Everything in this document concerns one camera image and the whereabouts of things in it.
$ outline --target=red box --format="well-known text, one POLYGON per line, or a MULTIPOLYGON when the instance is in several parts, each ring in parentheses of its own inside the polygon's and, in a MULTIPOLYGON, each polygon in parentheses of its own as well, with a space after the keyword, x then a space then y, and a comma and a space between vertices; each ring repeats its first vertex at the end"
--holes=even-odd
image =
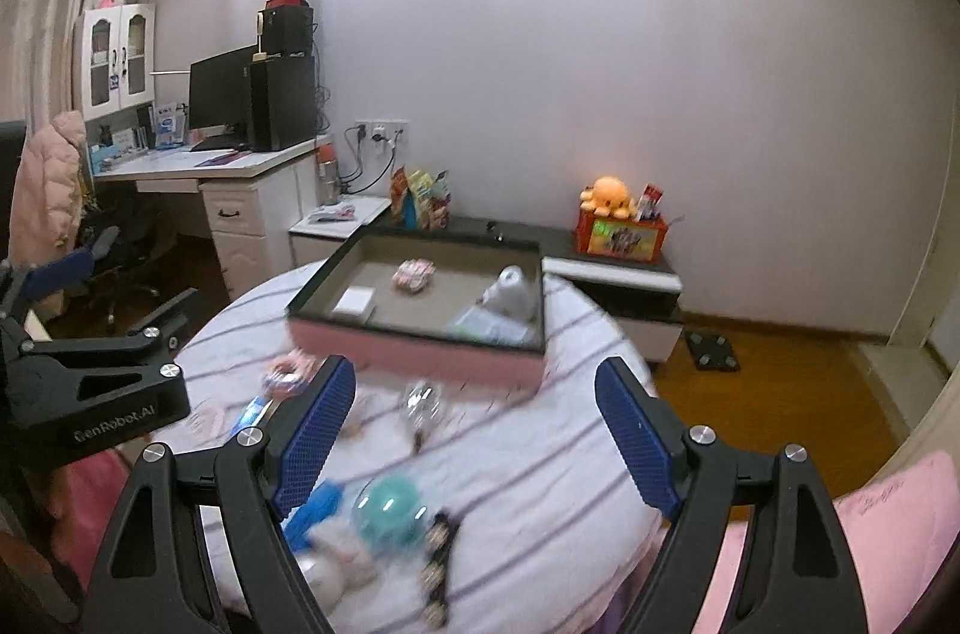
POLYGON ((593 212, 580 210, 580 219, 573 232, 576 250, 584 255, 622 257, 654 263, 664 246, 670 226, 662 217, 655 220, 616 220, 597 217, 593 212))

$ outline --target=speaker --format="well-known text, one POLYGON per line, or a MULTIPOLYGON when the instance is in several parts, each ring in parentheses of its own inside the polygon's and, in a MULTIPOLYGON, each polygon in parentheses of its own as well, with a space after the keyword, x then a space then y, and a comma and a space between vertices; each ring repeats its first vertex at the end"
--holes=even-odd
POLYGON ((313 9, 309 6, 275 6, 263 10, 261 51, 268 55, 293 55, 313 51, 313 9))
POLYGON ((254 152, 277 152, 317 134, 313 55, 251 62, 247 140, 254 152))

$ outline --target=white tablecloth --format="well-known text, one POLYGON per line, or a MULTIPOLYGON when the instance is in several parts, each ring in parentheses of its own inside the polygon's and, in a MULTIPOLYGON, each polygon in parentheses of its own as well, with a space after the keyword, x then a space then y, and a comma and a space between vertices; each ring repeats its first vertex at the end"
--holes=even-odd
MULTIPOLYGON (((292 349, 284 310, 318 265, 261 284, 218 314, 176 362, 195 411, 222 408, 223 433, 198 445, 189 419, 157 433, 176 452, 221 444, 260 388, 268 361, 292 349)), ((654 392, 618 325, 556 277, 546 277, 547 374, 533 399, 448 399, 448 420, 412 455, 397 393, 364 384, 364 429, 334 444, 320 479, 359 489, 386 471, 408 474, 431 509, 464 518, 450 569, 449 634, 578 634, 606 609, 661 518, 630 479, 593 396, 597 365, 621 356, 654 392)), ((206 541, 221 596, 241 607, 219 510, 206 541)), ((422 559, 395 559, 328 616, 337 634, 414 634, 422 559)))

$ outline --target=wall cabinet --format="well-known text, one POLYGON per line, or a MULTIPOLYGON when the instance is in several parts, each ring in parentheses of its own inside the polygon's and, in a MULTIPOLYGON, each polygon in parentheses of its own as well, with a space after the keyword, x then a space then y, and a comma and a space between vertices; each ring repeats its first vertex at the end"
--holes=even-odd
POLYGON ((154 100, 154 6, 91 9, 74 35, 74 106, 100 118, 154 100))

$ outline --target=puffer jacket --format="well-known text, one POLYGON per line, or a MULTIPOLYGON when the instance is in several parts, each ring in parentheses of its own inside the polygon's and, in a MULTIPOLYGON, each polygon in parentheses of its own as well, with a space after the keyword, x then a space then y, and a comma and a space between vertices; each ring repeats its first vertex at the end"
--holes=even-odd
POLYGON ((10 210, 14 266, 46 265, 73 252, 83 212, 79 172, 85 146, 83 116, 63 112, 24 149, 10 210))

